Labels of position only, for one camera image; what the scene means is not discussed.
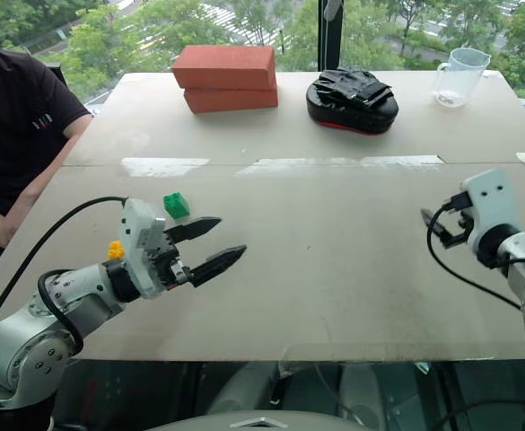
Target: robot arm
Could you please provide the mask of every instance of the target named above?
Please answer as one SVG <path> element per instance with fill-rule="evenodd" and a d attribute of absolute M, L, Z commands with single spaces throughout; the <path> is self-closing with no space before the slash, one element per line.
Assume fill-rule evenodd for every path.
<path fill-rule="evenodd" d="M 525 326 L 525 232 L 517 220 L 506 173 L 489 171 L 465 180 L 461 193 L 452 197 L 445 207 L 460 211 L 459 225 L 464 232 L 454 236 L 439 224 L 432 226 L 433 232 L 445 246 L 467 242 L 481 263 L 501 270 L 510 289 L 520 299 Z M 428 223 L 425 210 L 423 215 Z"/>
<path fill-rule="evenodd" d="M 140 296 L 152 299 L 187 282 L 200 286 L 230 267 L 246 246 L 227 249 L 194 269 L 183 265 L 176 247 L 220 222 L 204 217 L 165 231 L 160 211 L 128 199 L 119 234 L 123 259 L 48 272 L 39 280 L 39 292 L 0 321 L 0 410 L 49 399 L 68 359 L 82 348 L 82 338 L 123 312 L 126 303 Z"/>

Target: green lego brick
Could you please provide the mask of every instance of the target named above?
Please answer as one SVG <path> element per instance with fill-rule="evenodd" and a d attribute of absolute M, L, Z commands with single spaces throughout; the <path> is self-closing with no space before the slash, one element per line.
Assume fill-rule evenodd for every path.
<path fill-rule="evenodd" d="M 187 201 L 180 193 L 172 193 L 162 198 L 164 209 L 172 218 L 181 218 L 190 214 Z"/>

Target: white tabletop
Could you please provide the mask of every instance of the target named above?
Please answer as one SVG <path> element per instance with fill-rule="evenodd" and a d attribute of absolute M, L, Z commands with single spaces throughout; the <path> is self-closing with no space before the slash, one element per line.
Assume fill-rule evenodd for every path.
<path fill-rule="evenodd" d="M 395 84 L 392 76 L 394 81 L 400 77 L 378 75 L 390 84 Z M 403 75 L 411 77 L 411 83 L 426 75 L 419 84 L 430 76 Z M 297 83 L 307 76 L 280 75 L 281 94 L 290 94 L 290 84 L 294 89 L 303 86 Z M 509 91 L 504 81 L 495 79 L 480 84 L 476 104 L 481 106 L 480 99 L 489 97 L 484 86 L 492 85 L 494 99 Z M 165 85 L 157 86 L 159 81 Z M 497 159 L 476 163 L 470 156 L 479 152 L 469 151 L 463 139 L 458 152 L 446 146 L 443 152 L 431 152 L 430 139 L 420 131 L 419 139 L 403 143 L 396 142 L 396 135 L 389 139 L 392 131 L 402 128 L 411 134 L 415 128 L 412 118 L 405 123 L 407 98 L 402 96 L 400 102 L 398 84 L 402 111 L 396 124 L 385 136 L 371 137 L 315 126 L 307 119 L 303 99 L 288 96 L 278 110 L 193 116 L 185 110 L 179 89 L 166 85 L 169 81 L 167 75 L 128 75 L 121 82 L 69 158 L 71 165 L 57 173 L 0 259 L 0 289 L 31 245 L 66 210 L 109 194 L 160 205 L 163 195 L 180 191 L 191 216 L 220 216 L 223 222 L 211 233 L 180 245 L 189 266 L 226 247 L 245 243 L 249 248 L 226 273 L 198 289 L 182 286 L 159 299 L 129 304 L 86 339 L 82 357 L 392 361 L 525 357 L 521 315 L 434 264 L 419 215 L 421 207 L 437 208 L 456 193 L 467 177 L 503 167 L 513 182 L 525 226 L 525 164 L 515 157 L 515 152 L 525 152 L 525 139 L 507 141 L 491 153 L 506 157 L 507 163 Z M 125 92 L 151 102 L 138 110 L 123 106 Z M 502 111 L 513 112 L 525 136 L 525 112 L 521 115 L 519 102 L 509 93 L 505 96 Z M 421 103 L 416 109 L 429 113 L 430 106 L 440 109 L 423 108 Z M 477 109 L 471 106 L 464 112 Z M 294 110 L 303 115 L 293 114 Z M 121 114 L 126 111 L 130 116 Z M 167 120 L 164 111 L 176 114 L 177 122 Z M 287 127 L 290 123 L 283 123 L 282 112 L 298 118 L 298 123 Z M 446 119 L 461 115 L 439 114 Z M 137 124 L 129 139 L 123 131 L 127 121 Z M 272 126 L 275 122 L 289 137 L 276 139 L 280 133 Z M 243 139 L 234 136 L 234 127 Z M 250 128 L 258 133 L 249 134 Z M 136 133 L 142 134 L 139 140 Z M 503 138 L 495 128 L 491 133 L 498 141 Z M 368 139 L 388 151 L 367 146 Z M 489 140 L 485 145 L 493 148 Z M 364 159 L 411 154 L 438 154 L 448 163 L 428 157 L 413 162 L 398 159 L 406 164 Z M 448 157 L 467 163 L 450 162 Z M 109 242 L 117 239 L 119 216 L 117 204 L 78 215 L 33 261 L 2 316 L 23 304 L 41 273 L 105 260 Z M 453 229 L 455 219 L 445 224 Z M 442 251 L 437 245 L 437 249 L 459 272 L 512 297 L 503 277 L 480 266 L 465 247 Z"/>

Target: black t-shirt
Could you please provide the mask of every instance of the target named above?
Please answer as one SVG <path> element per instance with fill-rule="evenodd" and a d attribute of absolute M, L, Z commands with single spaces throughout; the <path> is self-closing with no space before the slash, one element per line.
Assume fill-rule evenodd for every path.
<path fill-rule="evenodd" d="M 38 60 L 0 49 L 0 214 L 57 156 L 63 130 L 88 113 Z"/>

